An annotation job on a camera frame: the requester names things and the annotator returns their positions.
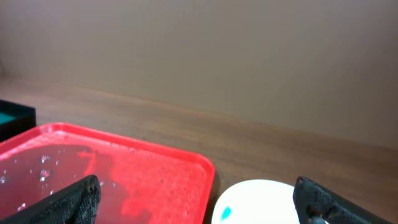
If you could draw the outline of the light blue plate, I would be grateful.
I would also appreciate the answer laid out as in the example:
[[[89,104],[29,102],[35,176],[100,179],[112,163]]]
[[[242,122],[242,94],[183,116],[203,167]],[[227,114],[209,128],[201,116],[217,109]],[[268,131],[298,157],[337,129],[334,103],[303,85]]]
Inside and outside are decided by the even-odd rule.
[[[294,191],[294,186],[276,180],[244,180],[221,194],[211,224],[298,223]]]

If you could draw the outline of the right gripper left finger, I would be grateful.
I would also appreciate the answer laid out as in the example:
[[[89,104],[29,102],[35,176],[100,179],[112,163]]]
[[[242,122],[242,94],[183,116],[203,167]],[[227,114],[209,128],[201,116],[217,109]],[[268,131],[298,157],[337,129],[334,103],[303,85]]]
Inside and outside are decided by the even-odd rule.
[[[1,224],[94,224],[101,201],[97,176],[83,179],[1,220]]]

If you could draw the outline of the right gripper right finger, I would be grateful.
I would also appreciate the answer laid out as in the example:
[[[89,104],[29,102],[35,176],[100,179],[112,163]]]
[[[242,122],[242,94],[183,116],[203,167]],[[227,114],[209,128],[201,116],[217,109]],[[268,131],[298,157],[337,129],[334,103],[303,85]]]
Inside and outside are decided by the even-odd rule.
[[[300,224],[391,224],[304,176],[296,180],[293,201]]]

